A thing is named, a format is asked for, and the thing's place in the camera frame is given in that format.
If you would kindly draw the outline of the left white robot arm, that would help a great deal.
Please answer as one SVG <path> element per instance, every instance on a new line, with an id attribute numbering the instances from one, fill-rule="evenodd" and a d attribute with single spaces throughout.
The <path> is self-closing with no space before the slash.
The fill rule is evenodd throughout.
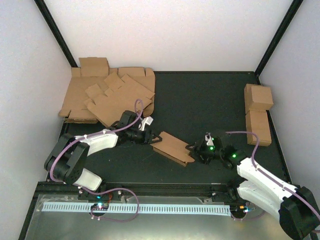
<path id="1" fill-rule="evenodd" d="M 105 149 L 112 149 L 131 141 L 139 145 L 151 145 L 163 140 L 150 128 L 152 117 L 126 110 L 111 126 L 89 135 L 63 134 L 44 163 L 51 180 L 83 187 L 97 200 L 108 192 L 103 179 L 85 168 L 87 157 Z"/>

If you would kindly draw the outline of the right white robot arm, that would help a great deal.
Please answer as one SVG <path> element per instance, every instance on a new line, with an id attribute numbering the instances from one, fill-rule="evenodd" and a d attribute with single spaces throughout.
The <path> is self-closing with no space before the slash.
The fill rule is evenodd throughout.
<path id="1" fill-rule="evenodd" d="M 320 209 L 313 193 L 304 186 L 281 180 L 228 142 L 227 135 L 205 136 L 185 147 L 196 162 L 219 160 L 236 177 L 227 184 L 228 198 L 252 203 L 278 220 L 293 240 L 320 232 Z"/>

